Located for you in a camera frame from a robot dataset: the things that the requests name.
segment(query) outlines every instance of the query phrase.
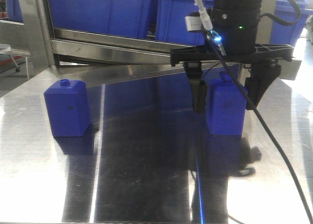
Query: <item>bottle cap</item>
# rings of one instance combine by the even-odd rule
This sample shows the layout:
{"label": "bottle cap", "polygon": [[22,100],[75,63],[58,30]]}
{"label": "bottle cap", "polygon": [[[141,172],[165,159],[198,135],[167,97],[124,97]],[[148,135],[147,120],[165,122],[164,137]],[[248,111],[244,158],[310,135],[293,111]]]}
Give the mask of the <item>bottle cap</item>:
{"label": "bottle cap", "polygon": [[61,86],[69,86],[69,79],[62,79],[60,81]]}

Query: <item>blue plastic bottle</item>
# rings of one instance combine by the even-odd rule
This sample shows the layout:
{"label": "blue plastic bottle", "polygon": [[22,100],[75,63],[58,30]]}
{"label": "blue plastic bottle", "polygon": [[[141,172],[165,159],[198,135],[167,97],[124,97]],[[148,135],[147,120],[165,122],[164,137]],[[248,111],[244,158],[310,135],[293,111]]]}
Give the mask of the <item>blue plastic bottle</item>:
{"label": "blue plastic bottle", "polygon": [[225,71],[220,72],[220,77],[209,82],[207,125],[212,134],[241,135],[246,100]]}
{"label": "blue plastic bottle", "polygon": [[52,135],[82,136],[91,123],[86,84],[63,79],[45,92]]}

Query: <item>black cable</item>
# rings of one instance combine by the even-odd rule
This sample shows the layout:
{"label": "black cable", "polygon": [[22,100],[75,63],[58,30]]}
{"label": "black cable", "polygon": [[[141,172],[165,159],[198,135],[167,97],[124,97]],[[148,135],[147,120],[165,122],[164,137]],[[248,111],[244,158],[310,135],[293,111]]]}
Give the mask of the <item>black cable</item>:
{"label": "black cable", "polygon": [[234,222],[236,222],[236,223],[238,223],[238,224],[245,224],[245,223],[243,223],[243,222],[241,222],[241,221],[239,221],[239,220],[237,220],[237,219],[235,219],[234,217],[232,217],[232,216],[228,216],[231,220],[233,220]]}
{"label": "black cable", "polygon": [[244,89],[244,87],[240,84],[240,82],[237,80],[236,76],[232,73],[232,71],[230,70],[230,68],[227,66],[226,62],[224,61],[222,55],[220,54],[220,52],[217,50],[217,48],[215,47],[215,45],[211,42],[208,41],[209,46],[213,49],[213,51],[216,53],[216,55],[218,56],[219,60],[221,61],[223,67],[225,68],[225,70],[227,71],[227,73],[231,76],[233,82],[235,83],[235,85],[237,86],[237,88],[239,89],[240,93],[243,95],[243,97],[246,99],[248,105],[250,106],[250,108],[254,111],[255,115],[257,116],[257,118],[259,119],[261,125],[263,126],[263,128],[265,129],[266,133],[268,134],[268,136],[270,137],[270,139],[272,140],[272,142],[274,143],[275,147],[277,148],[277,150],[279,151],[281,157],[283,158],[285,164],[288,167],[288,170],[292,176],[292,179],[294,181],[294,184],[298,190],[299,196],[301,198],[301,201],[303,203],[304,209],[307,213],[308,219],[310,221],[310,224],[313,224],[313,217],[312,217],[312,213],[310,211],[309,205],[306,201],[305,195],[303,193],[303,190],[301,188],[299,179],[287,157],[287,155],[285,154],[284,150],[282,149],[282,147],[279,145],[278,141],[276,140],[276,138],[274,137],[273,133],[270,131],[270,129],[268,128],[267,124],[265,123],[264,119],[262,118],[261,114],[259,113],[259,111],[257,110],[256,106],[254,105],[254,103],[252,102],[252,100],[248,97],[246,90]]}
{"label": "black cable", "polygon": [[205,72],[205,74],[202,76],[201,79],[203,80],[203,79],[205,78],[205,76],[207,75],[207,73],[208,73],[210,70],[212,70],[212,68],[216,67],[218,64],[221,64],[221,63],[217,63],[217,64],[213,65],[212,67],[210,67],[209,70]]}
{"label": "black cable", "polygon": [[290,25],[295,24],[296,22],[298,22],[298,20],[300,19],[300,16],[301,16],[300,7],[298,6],[298,4],[296,3],[295,0],[287,0],[287,1],[292,5],[294,11],[296,12],[296,19],[294,21],[292,21],[292,22],[286,21],[286,20],[279,18],[279,17],[277,17],[271,13],[264,13],[260,17],[267,16],[267,17],[271,18],[272,20],[274,20],[275,22],[277,22],[283,26],[290,26]]}

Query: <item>floor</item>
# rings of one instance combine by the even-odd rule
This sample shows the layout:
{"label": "floor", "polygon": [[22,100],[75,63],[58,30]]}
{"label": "floor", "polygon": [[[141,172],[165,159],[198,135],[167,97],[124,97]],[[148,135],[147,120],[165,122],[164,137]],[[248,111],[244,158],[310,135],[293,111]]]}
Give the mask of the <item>floor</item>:
{"label": "floor", "polygon": [[[310,102],[313,102],[313,45],[305,37],[299,38],[294,51],[294,57],[302,60],[300,70],[295,81],[284,81],[295,93],[298,93]],[[18,59],[20,72],[15,72],[13,63],[0,66],[0,97],[6,95],[16,87],[27,81],[25,58]],[[29,75],[34,76],[34,68],[29,59]]]}

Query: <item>blue led light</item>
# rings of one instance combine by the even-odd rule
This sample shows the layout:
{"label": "blue led light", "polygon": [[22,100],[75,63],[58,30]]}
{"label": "blue led light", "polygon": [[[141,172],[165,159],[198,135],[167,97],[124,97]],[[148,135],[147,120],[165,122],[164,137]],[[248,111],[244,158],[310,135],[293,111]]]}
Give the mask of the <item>blue led light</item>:
{"label": "blue led light", "polygon": [[221,42],[222,38],[220,36],[216,36],[216,37],[214,37],[214,41],[215,42]]}

